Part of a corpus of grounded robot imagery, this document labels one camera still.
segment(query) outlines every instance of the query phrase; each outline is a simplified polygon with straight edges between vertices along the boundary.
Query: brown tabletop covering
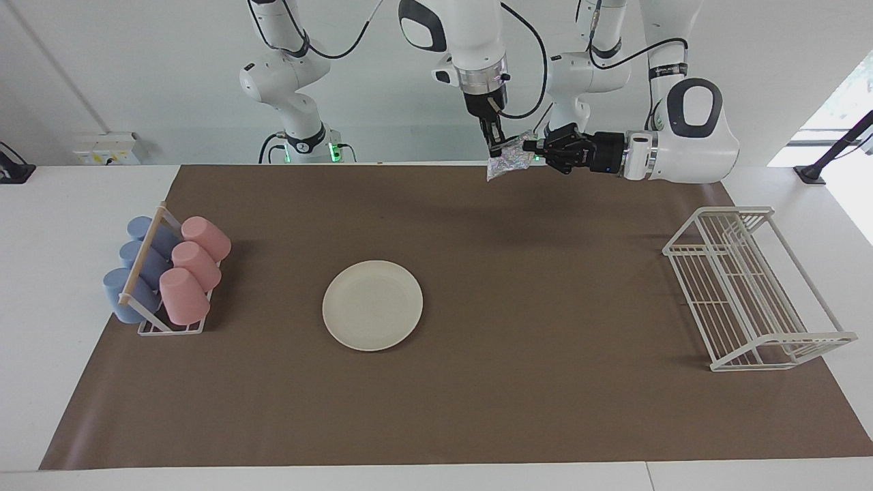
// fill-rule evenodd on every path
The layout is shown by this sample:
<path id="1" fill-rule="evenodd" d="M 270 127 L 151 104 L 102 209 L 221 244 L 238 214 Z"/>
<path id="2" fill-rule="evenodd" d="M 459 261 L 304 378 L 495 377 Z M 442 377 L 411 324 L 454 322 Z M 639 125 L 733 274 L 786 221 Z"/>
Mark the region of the brown tabletop covering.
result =
<path id="1" fill-rule="evenodd" d="M 823 361 L 707 369 L 660 250 L 699 206 L 731 204 L 720 184 L 195 166 L 168 204 L 234 241 L 206 331 L 110 319 L 43 469 L 873 454 Z M 424 293 L 416 330 L 377 353 L 321 320 L 333 277 L 367 259 Z"/>

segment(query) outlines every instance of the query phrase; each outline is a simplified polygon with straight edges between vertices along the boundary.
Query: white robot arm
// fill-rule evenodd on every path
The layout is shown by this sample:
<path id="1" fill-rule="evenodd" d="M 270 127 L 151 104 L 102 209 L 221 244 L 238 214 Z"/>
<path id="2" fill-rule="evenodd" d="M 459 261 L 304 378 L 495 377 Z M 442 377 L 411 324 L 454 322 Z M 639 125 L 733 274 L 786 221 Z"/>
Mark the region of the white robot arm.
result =
<path id="1" fill-rule="evenodd" d="M 498 109 L 505 107 L 509 80 L 499 0 L 401 0 L 398 17 L 411 45 L 448 51 L 433 77 L 461 88 L 467 111 L 479 119 L 491 156 L 499 156 L 506 138 Z"/>
<path id="2" fill-rule="evenodd" d="M 313 52 L 317 44 L 305 31 L 300 36 L 296 0 L 246 1 L 258 35 L 272 51 L 239 71 L 243 91 L 276 109 L 292 162 L 336 161 L 331 142 L 339 141 L 339 133 L 321 121 L 313 98 L 297 93 L 330 72 L 330 61 Z"/>

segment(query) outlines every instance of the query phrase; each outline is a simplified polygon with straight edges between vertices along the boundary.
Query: white dish drying rack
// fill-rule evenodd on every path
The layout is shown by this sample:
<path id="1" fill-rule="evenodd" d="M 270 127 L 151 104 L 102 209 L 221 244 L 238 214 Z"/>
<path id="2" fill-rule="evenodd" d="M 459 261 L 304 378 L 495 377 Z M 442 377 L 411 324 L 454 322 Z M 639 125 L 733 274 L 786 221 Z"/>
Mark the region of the white dish drying rack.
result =
<path id="1" fill-rule="evenodd" d="M 705 207 L 663 249 L 712 371 L 785 370 L 857 339 L 845 332 L 771 219 L 769 207 Z M 753 233 L 769 225 L 835 332 L 808 332 Z"/>

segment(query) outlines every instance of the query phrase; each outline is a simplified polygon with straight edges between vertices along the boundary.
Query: electrical outlet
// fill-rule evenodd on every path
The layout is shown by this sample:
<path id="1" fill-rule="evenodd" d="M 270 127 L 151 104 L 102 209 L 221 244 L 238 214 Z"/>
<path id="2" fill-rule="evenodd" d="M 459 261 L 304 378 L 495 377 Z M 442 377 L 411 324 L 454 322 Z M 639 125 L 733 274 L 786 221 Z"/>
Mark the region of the electrical outlet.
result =
<path id="1" fill-rule="evenodd" d="M 77 135 L 73 154 L 84 165 L 139 165 L 148 157 L 133 133 Z"/>

